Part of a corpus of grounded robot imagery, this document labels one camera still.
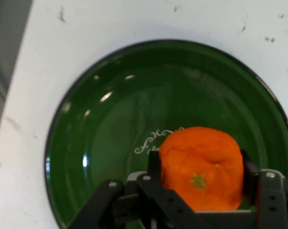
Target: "orange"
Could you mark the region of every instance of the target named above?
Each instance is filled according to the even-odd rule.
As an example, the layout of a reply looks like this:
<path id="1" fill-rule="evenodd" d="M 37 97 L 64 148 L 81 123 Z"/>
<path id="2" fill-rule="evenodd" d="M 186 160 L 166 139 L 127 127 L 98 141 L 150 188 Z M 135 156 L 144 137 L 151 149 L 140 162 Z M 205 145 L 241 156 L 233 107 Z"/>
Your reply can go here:
<path id="1" fill-rule="evenodd" d="M 225 132 L 191 127 L 170 134 L 159 148 L 161 181 L 194 211 L 236 210 L 242 200 L 243 158 Z"/>

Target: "white countertop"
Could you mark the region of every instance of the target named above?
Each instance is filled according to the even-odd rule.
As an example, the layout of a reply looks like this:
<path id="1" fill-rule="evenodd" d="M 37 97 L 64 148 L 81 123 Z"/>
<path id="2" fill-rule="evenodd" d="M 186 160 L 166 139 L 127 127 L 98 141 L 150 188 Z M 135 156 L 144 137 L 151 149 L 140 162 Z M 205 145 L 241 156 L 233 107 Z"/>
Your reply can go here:
<path id="1" fill-rule="evenodd" d="M 288 0 L 35 0 L 0 122 L 0 229 L 52 229 L 44 150 L 73 82 L 132 43 L 183 39 L 241 60 L 288 116 Z"/>

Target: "green plate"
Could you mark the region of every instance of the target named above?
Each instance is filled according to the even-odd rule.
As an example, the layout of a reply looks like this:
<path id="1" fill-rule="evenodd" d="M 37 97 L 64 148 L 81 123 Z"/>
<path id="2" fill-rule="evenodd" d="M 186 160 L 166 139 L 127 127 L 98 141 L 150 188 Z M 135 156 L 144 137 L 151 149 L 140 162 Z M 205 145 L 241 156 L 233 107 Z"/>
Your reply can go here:
<path id="1" fill-rule="evenodd" d="M 288 177 L 288 120 L 255 73 L 202 44 L 140 43 L 93 65 L 57 110 L 45 179 L 60 227 L 103 180 L 146 170 L 149 151 L 190 126 L 227 132 L 262 168 Z"/>

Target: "plate rim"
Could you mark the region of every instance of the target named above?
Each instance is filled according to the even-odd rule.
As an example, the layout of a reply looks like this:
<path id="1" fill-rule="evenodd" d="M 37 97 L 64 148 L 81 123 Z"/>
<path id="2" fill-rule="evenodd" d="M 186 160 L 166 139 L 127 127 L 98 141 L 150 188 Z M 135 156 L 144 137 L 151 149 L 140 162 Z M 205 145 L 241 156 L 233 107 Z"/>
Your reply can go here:
<path id="1" fill-rule="evenodd" d="M 134 48 L 138 48 L 141 46 L 146 46 L 146 45 L 154 45 L 154 44 L 162 44 L 162 43 L 185 43 L 185 44 L 192 44 L 192 45 L 198 45 L 198 46 L 202 46 L 208 49 L 211 49 L 215 52 L 218 52 L 219 54 L 222 54 L 224 56 L 226 56 L 227 58 L 229 58 L 230 60 L 232 60 L 233 62 L 237 63 L 238 65 L 240 65 L 243 69 L 247 70 L 248 73 L 250 75 L 252 75 L 262 86 L 263 88 L 266 90 L 266 92 L 268 94 L 271 95 L 276 107 L 278 108 L 278 110 L 281 113 L 281 116 L 283 117 L 283 121 L 285 123 L 285 126 L 288 130 L 288 117 L 282 107 L 282 105 L 280 104 L 279 100 L 277 99 L 277 97 L 275 96 L 275 94 L 272 92 L 272 90 L 267 86 L 267 84 L 259 77 L 259 75 L 257 75 L 252 69 L 250 69 L 247 65 L 245 65 L 243 62 L 241 62 L 239 59 L 237 59 L 236 57 L 232 56 L 231 54 L 222 51 L 218 48 L 215 48 L 213 46 L 207 45 L 207 44 L 203 44 L 200 42 L 195 42 L 195 41 L 190 41 L 190 40 L 182 40 L 182 39 L 157 39 L 157 40 L 149 40 L 149 41 L 144 41 L 144 42 L 136 42 L 127 46 L 124 46 L 122 48 L 116 49 L 113 52 L 110 52 L 108 54 L 106 54 L 104 57 L 100 58 L 98 61 L 96 61 L 95 63 L 93 63 L 92 65 L 90 65 L 83 73 L 81 73 L 81 75 L 72 83 L 72 85 L 70 86 L 70 88 L 68 89 L 68 91 L 66 91 L 66 93 L 64 94 L 64 97 L 61 99 L 60 103 L 57 106 L 57 110 L 52 118 L 52 122 L 51 125 L 49 127 L 48 130 L 48 135 L 47 135 L 47 142 L 45 145 L 45 150 L 44 150 L 44 160 L 43 160 L 43 168 L 44 168 L 44 184 L 45 184 L 45 188 L 47 191 L 47 196 L 48 196 L 48 201 L 49 201 L 49 205 L 51 207 L 51 211 L 52 214 L 56 220 L 57 225 L 62 228 L 62 220 L 60 221 L 59 218 L 56 216 L 55 214 L 55 209 L 54 206 L 51 204 L 51 197 L 50 197 L 50 189 L 48 187 L 48 178 L 47 178 L 47 169 L 46 169 L 46 159 L 48 156 L 48 148 L 50 146 L 50 141 L 51 141 L 51 133 L 53 132 L 54 129 L 54 125 L 55 125 L 55 120 L 57 119 L 62 106 L 64 105 L 65 101 L 67 100 L 67 98 L 72 94 L 72 92 L 74 91 L 75 87 L 78 85 L 79 82 L 81 82 L 89 72 L 91 72 L 93 69 L 95 69 L 97 66 L 99 66 L 102 62 L 111 59 L 117 55 L 122 55 L 124 53 L 127 53 L 128 51 L 134 49 Z"/>

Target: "white decorative pattern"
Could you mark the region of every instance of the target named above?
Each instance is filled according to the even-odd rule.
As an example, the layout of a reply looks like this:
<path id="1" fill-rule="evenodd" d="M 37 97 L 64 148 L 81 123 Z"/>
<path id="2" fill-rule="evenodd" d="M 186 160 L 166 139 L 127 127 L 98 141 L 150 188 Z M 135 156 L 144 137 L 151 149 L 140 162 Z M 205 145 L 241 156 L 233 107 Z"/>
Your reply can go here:
<path id="1" fill-rule="evenodd" d="M 147 149 L 149 147 L 148 143 L 153 142 L 157 138 L 157 136 L 166 136 L 168 134 L 171 134 L 172 132 L 173 131 L 171 131 L 171 130 L 163 130 L 160 132 L 159 129 L 156 129 L 155 132 L 151 132 L 152 137 L 147 138 L 145 140 L 143 146 L 140 146 L 139 148 L 134 149 L 134 152 L 136 154 L 142 153 L 145 149 Z M 147 150 L 147 154 L 149 154 L 150 151 L 156 151 L 156 150 L 159 150 L 159 148 L 157 148 L 156 146 L 152 146 L 152 148 Z"/>

